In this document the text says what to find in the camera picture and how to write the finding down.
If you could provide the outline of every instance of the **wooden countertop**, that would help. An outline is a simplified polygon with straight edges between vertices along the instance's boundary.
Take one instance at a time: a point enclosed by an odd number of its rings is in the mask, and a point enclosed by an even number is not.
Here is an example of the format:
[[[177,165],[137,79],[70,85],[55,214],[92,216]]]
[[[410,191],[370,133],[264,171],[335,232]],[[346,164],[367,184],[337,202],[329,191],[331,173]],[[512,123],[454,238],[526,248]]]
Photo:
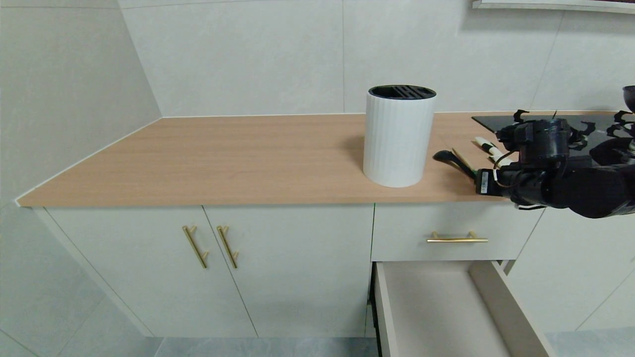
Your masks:
[[[432,155],[457,148],[491,167],[471,140],[496,141],[472,115],[436,113],[424,177],[394,189],[364,176],[364,114],[163,118],[18,199],[22,206],[178,206],[491,201]],[[533,112],[532,114],[552,114]]]

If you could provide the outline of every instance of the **cable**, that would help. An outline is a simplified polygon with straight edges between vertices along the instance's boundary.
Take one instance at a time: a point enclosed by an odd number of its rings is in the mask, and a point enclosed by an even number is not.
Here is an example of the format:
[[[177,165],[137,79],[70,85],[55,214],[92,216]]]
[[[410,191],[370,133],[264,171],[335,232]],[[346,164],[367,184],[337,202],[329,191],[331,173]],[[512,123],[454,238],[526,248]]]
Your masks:
[[[546,206],[540,206],[540,205],[529,206],[529,207],[518,206],[518,209],[521,211],[533,211],[533,210],[539,210],[541,208],[546,208]]]
[[[498,181],[498,175],[497,175],[497,171],[498,171],[498,170],[496,169],[496,167],[498,166],[498,164],[499,164],[501,161],[503,161],[503,159],[504,159],[504,158],[506,158],[507,156],[510,156],[510,155],[511,155],[511,154],[513,154],[513,153],[514,153],[513,151],[509,151],[507,154],[504,154],[503,156],[499,157],[499,158],[498,158],[498,160],[496,160],[496,162],[494,163],[494,167],[492,168],[492,172],[493,172],[493,174],[494,174],[494,182],[496,182],[496,184],[497,184],[498,186],[500,186],[500,187],[504,187],[504,188],[506,188],[506,189],[511,188],[511,187],[516,187],[516,186],[518,186],[518,185],[520,184],[520,181],[518,181],[518,182],[516,182],[516,183],[514,183],[514,184],[512,184],[512,185],[504,185],[504,184],[501,184],[501,183]]]

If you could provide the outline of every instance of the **gray floor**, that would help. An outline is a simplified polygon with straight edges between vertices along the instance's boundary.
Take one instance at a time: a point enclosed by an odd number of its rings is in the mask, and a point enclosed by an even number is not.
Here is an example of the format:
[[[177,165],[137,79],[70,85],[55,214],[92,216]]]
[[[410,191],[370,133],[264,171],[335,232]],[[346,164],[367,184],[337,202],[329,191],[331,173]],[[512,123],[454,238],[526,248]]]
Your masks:
[[[559,357],[633,357],[635,327],[547,335]],[[376,357],[375,339],[165,339],[156,357]]]

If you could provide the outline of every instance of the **white wall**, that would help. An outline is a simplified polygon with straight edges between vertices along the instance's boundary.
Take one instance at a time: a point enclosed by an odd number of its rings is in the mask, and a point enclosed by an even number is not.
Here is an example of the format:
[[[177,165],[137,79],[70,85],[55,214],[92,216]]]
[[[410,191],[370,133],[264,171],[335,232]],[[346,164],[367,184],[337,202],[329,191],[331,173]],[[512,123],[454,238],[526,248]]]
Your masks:
[[[0,9],[0,355],[153,356],[29,208],[11,200],[159,117],[115,0]]]
[[[470,0],[119,0],[162,115],[363,112],[374,85],[437,111],[625,109],[635,16]]]
[[[0,30],[0,206],[160,117],[121,10],[3,7]]]

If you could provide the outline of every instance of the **black cooktop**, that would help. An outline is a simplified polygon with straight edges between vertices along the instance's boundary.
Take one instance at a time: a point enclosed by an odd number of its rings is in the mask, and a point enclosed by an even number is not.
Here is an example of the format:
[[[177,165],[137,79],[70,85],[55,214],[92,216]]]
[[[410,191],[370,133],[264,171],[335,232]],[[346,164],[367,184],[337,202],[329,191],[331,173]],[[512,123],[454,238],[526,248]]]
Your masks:
[[[526,112],[520,115],[522,120],[541,120],[561,118],[578,131],[589,132],[582,139],[569,146],[571,156],[590,155],[599,165],[620,163],[622,151],[635,136],[635,115],[629,112],[602,115],[532,115]],[[495,133],[505,126],[513,125],[514,116],[473,116],[479,124]]]

